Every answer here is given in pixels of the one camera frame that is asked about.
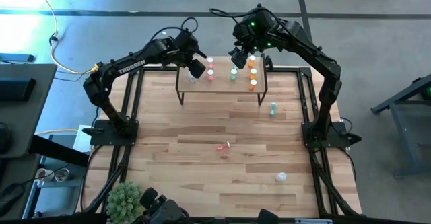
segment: wooden table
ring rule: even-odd
[[[209,69],[209,63],[202,57],[197,57]],[[262,104],[263,98],[268,90],[266,68],[263,66],[261,57],[256,57],[253,67],[249,67],[248,63],[243,69],[237,69],[238,73],[235,80],[231,80],[230,71],[234,68],[234,63],[230,57],[213,57],[212,63],[214,70],[214,80],[208,80],[207,70],[202,74],[201,78],[192,83],[189,79],[189,70],[180,67],[176,80],[176,93],[180,103],[184,102],[184,93],[230,93],[230,94],[257,94],[259,105]],[[256,69],[255,80],[257,84],[254,90],[250,90],[250,70]]]
[[[314,69],[312,75],[318,93],[323,78]],[[181,106],[173,97],[176,72],[145,72],[127,180],[142,190],[155,188],[191,216],[256,217],[266,208],[280,217],[318,217],[296,75],[267,73],[267,79],[267,101],[260,107],[254,95],[219,93],[189,93]],[[110,95],[117,109],[126,81],[127,76],[118,78]],[[269,116],[271,102],[277,102],[275,117]],[[129,103],[127,115],[131,108]],[[339,120],[336,104],[331,115]],[[232,148],[217,151],[226,141]],[[86,206],[105,184],[111,154],[112,147],[105,146],[94,156]],[[338,149],[328,149],[327,155],[334,185],[361,213],[349,159]],[[275,181],[278,172],[287,173],[285,182]],[[325,187],[322,192],[329,211]]]

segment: potted plant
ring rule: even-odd
[[[120,183],[109,192],[106,213],[114,224],[132,222],[138,217],[143,207],[139,203],[141,190],[132,182]]]

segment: metal stand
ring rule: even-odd
[[[420,93],[423,89],[427,87],[431,87],[431,74],[426,77],[421,78],[419,81],[412,83],[409,87],[406,87],[404,90],[390,97],[389,99],[383,101],[378,106],[371,108],[372,113],[378,114],[383,110],[388,110],[389,106],[392,103],[398,102],[401,100],[408,100],[414,95]]]
[[[397,127],[398,134],[401,137],[401,142],[405,152],[408,153],[408,159],[410,166],[404,170],[397,170],[393,172],[395,177],[407,176],[410,174],[420,174],[424,172],[431,172],[431,165],[425,163],[421,153],[421,144],[411,139],[414,133],[412,129],[405,125],[405,122],[401,121],[400,108],[410,108],[417,105],[429,105],[429,101],[412,101],[408,100],[412,96],[420,93],[422,90],[431,87],[431,74],[421,78],[420,80],[412,83],[409,87],[400,91],[398,94],[390,97],[378,106],[371,108],[374,114],[380,114],[383,110],[389,109],[391,111],[393,121]]]
[[[87,167],[88,155],[35,135],[29,153],[38,153],[66,163]]]
[[[100,130],[92,133],[91,145],[94,146],[132,146],[135,144],[137,128],[139,123],[137,120],[129,121],[131,127],[130,135],[119,135],[115,131],[109,120],[97,120],[94,123],[94,130]]]

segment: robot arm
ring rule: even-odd
[[[129,135],[131,127],[124,114],[117,112],[109,100],[112,84],[117,77],[136,71],[147,64],[162,64],[163,67],[174,63],[179,67],[188,67],[191,74],[199,78],[205,71],[205,66],[193,55],[197,53],[204,58],[206,55],[199,50],[197,39],[191,32],[181,30],[176,38],[167,37],[154,39],[142,50],[132,53],[110,63],[98,63],[98,70],[92,73],[84,82],[84,89],[95,106],[100,107],[109,117],[110,123],[119,135]]]
[[[298,54],[325,78],[319,93],[319,115],[308,135],[316,142],[326,140],[331,125],[329,111],[341,88],[341,67],[337,62],[326,56],[320,47],[316,47],[308,39],[304,28],[298,22],[276,18],[272,12],[260,5],[235,25],[233,35],[237,39],[234,44],[241,46],[241,49],[235,47],[230,55],[232,62],[240,69],[245,66],[249,53],[277,48],[280,52],[284,49]]]

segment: gray floor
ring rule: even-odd
[[[431,13],[431,0],[305,0],[309,13]],[[204,12],[209,7],[248,11],[257,3],[280,13],[299,13],[298,0],[50,0],[55,9],[104,11]],[[0,0],[0,9],[46,9],[43,0]],[[75,70],[139,50],[162,26],[179,25],[183,17],[59,17],[59,61]],[[210,55],[232,50],[232,20],[199,17],[196,32]],[[50,63],[48,36],[53,19],[38,15],[0,15],[0,51],[26,52],[37,63]],[[338,98],[342,116],[352,120],[361,143],[352,147],[357,187],[364,214],[370,217],[431,220],[431,175],[394,179],[405,155],[389,112],[374,116],[370,107],[431,72],[430,20],[310,20],[313,40],[342,66]],[[278,65],[306,65],[287,52],[269,53]],[[57,77],[77,78],[57,73]],[[77,128],[89,124],[95,107],[78,83],[55,81],[38,130]]]

